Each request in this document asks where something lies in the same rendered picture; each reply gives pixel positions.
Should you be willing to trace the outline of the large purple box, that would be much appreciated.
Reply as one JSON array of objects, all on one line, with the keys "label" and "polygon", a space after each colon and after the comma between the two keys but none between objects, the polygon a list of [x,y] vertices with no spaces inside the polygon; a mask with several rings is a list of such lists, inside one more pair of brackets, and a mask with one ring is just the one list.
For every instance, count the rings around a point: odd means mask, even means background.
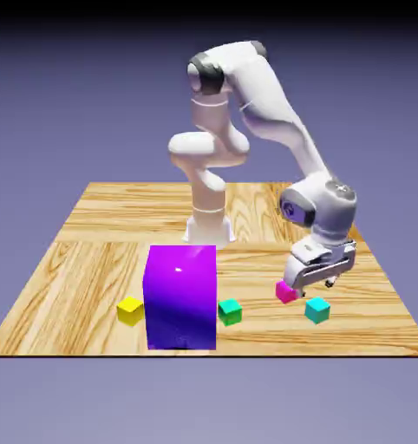
[{"label": "large purple box", "polygon": [[216,348],[213,245],[151,245],[142,279],[149,349]]}]

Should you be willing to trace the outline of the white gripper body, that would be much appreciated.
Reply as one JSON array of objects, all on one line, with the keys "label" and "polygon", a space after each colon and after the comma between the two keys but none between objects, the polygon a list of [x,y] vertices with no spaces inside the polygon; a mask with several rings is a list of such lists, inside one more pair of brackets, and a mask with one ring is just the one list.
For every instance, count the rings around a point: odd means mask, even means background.
[{"label": "white gripper body", "polygon": [[325,281],[338,279],[350,271],[355,263],[356,241],[322,244],[316,239],[302,239],[291,247],[284,270],[284,281],[294,290]]}]

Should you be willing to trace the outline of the small green cube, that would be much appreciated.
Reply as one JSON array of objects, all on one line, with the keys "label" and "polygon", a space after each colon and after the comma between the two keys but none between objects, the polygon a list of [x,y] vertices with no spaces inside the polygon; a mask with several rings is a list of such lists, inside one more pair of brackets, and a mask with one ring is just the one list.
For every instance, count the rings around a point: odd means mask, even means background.
[{"label": "small green cube", "polygon": [[218,314],[224,326],[240,323],[243,315],[242,306],[234,298],[222,300],[218,304]]}]

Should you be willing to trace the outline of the small yellow cube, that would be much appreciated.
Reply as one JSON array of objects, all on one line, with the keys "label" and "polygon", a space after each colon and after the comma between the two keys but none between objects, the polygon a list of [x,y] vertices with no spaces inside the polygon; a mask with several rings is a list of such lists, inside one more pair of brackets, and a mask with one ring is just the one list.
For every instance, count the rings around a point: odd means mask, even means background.
[{"label": "small yellow cube", "polygon": [[134,297],[125,297],[117,304],[118,320],[135,326],[144,317],[144,303]]}]

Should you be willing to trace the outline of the small pink cube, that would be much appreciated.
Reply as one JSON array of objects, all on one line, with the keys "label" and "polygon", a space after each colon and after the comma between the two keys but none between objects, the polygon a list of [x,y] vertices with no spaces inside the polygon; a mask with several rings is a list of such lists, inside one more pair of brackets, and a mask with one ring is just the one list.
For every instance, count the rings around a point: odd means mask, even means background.
[{"label": "small pink cube", "polygon": [[280,280],[276,283],[275,295],[283,304],[298,299],[297,291],[292,289],[284,280]]}]

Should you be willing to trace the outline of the small cyan cube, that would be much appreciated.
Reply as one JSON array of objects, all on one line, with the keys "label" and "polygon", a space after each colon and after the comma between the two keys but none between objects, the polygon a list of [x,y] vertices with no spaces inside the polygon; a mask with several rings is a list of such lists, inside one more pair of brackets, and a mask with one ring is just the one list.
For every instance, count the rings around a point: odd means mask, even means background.
[{"label": "small cyan cube", "polygon": [[320,297],[306,301],[304,315],[314,324],[322,323],[330,318],[330,304]]}]

